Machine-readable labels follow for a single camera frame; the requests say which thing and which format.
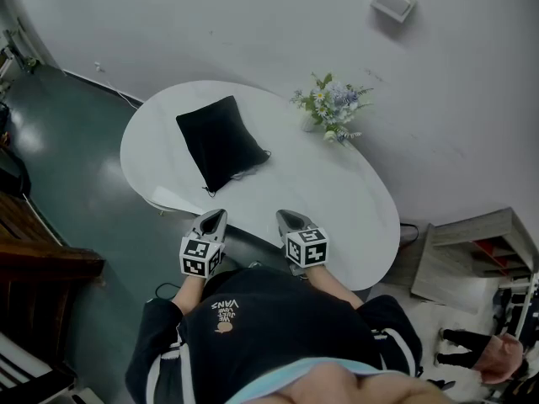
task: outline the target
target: black wire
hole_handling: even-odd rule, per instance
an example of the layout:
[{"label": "black wire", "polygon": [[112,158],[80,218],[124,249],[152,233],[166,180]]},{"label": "black wire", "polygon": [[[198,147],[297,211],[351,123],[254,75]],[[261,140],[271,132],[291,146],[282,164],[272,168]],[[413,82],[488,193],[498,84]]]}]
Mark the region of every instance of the black wire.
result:
[{"label": "black wire", "polygon": [[418,238],[419,238],[419,228],[416,225],[413,225],[412,223],[401,223],[401,227],[413,227],[415,229],[415,231],[417,232],[417,235],[415,236],[415,238],[412,241],[408,241],[408,242],[404,243],[402,246],[400,246],[398,248],[399,252],[403,248],[406,248],[406,247],[411,246],[412,244],[414,244],[414,242],[416,242],[418,240]]},{"label": "black wire", "polygon": [[156,298],[159,298],[160,300],[171,300],[174,298],[174,295],[172,295],[170,298],[162,298],[161,296],[159,296],[159,289],[161,289],[163,286],[173,286],[175,287],[176,289],[179,289],[181,286],[178,286],[174,283],[161,283],[156,289],[155,289],[155,297]]}]

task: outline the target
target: flower vase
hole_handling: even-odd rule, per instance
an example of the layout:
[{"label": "flower vase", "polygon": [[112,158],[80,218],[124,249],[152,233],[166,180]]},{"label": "flower vase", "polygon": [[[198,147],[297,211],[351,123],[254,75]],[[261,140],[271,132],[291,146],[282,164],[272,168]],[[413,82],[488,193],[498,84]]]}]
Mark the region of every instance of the flower vase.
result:
[{"label": "flower vase", "polygon": [[300,128],[303,131],[312,131],[314,129],[315,120],[307,111],[303,112]]}]

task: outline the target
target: white wall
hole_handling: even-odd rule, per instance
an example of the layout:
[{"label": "white wall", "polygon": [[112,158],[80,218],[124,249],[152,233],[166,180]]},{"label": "white wall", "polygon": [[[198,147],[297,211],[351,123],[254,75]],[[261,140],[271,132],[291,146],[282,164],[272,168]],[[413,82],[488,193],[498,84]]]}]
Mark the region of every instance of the white wall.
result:
[{"label": "white wall", "polygon": [[180,82],[290,97],[311,71],[376,89],[360,149],[404,218],[511,205],[539,241],[539,0],[23,0],[60,67],[146,99]]}]

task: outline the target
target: person standing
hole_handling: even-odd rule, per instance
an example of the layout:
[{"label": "person standing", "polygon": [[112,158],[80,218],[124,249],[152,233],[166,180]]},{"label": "person standing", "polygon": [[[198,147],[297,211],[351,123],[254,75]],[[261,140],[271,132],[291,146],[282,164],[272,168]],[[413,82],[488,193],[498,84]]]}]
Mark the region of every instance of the person standing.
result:
[{"label": "person standing", "polygon": [[522,344],[512,335],[482,335],[464,330],[440,329],[441,340],[448,340],[470,350],[466,353],[435,355],[435,365],[446,364],[473,369],[481,373],[483,383],[495,385],[511,377],[526,375],[528,363]]}]

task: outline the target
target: baseboard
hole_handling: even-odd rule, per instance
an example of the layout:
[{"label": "baseboard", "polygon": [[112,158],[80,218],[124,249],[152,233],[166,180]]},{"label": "baseboard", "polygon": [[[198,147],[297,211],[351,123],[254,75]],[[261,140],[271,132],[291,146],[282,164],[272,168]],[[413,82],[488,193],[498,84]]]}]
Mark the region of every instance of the baseboard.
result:
[{"label": "baseboard", "polygon": [[[98,81],[94,81],[93,79],[90,79],[89,77],[84,77],[83,75],[79,75],[77,73],[67,71],[66,69],[61,69],[61,71],[64,72],[69,77],[74,77],[74,78],[78,79],[79,81],[87,83],[88,85],[99,88],[100,90],[106,91],[107,93],[114,94],[116,97],[119,97],[119,98],[121,97],[116,90],[114,90],[113,88],[109,87],[106,84],[103,84],[103,83],[98,82]],[[136,105],[138,107],[141,107],[144,104],[144,102],[142,100],[140,100],[139,98],[134,98],[130,94],[124,93],[123,91],[120,91],[120,93],[123,96],[126,96],[130,100],[130,102],[132,102],[134,105]]]}]

